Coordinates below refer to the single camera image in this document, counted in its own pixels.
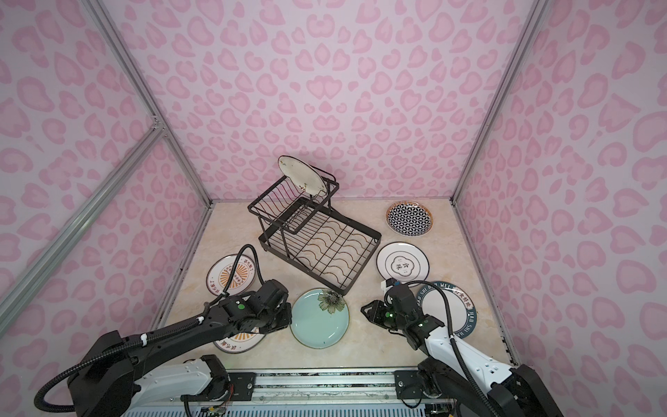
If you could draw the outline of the black wire dish rack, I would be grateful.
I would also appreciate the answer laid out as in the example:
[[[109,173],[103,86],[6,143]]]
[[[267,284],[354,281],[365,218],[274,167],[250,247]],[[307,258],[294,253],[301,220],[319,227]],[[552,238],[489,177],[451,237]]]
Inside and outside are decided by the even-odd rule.
[[[313,168],[324,180],[326,194],[302,192],[281,172],[248,211],[260,222],[264,250],[347,295],[380,245],[381,234],[336,210],[332,197],[340,184],[333,174]]]

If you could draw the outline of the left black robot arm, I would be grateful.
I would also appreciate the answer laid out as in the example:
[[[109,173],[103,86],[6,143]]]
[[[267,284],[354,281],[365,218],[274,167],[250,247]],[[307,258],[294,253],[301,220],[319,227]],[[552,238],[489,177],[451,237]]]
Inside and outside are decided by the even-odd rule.
[[[287,288],[276,280],[250,295],[208,303],[201,314],[146,334],[109,332],[67,385],[78,416],[120,416],[139,392],[137,381],[168,361],[211,342],[259,330],[267,335],[291,320]]]

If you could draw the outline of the cream plate red berries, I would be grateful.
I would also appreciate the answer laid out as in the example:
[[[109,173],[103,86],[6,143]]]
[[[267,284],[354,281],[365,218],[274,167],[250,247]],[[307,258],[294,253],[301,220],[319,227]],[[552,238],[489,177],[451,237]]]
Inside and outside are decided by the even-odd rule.
[[[283,175],[300,191],[311,196],[326,194],[328,189],[324,180],[309,164],[293,156],[280,156],[278,164]]]

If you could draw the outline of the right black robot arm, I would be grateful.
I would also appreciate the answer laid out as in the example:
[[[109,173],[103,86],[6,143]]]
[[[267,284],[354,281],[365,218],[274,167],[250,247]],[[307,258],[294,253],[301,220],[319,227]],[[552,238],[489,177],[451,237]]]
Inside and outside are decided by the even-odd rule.
[[[446,319],[426,314],[412,286],[422,284],[444,302]],[[479,416],[562,416],[557,402],[538,373],[526,365],[513,367],[483,354],[453,331],[446,292],[429,281],[385,281],[384,295],[363,307],[374,325],[405,338],[414,350],[427,355],[418,365],[420,393],[445,396]]]

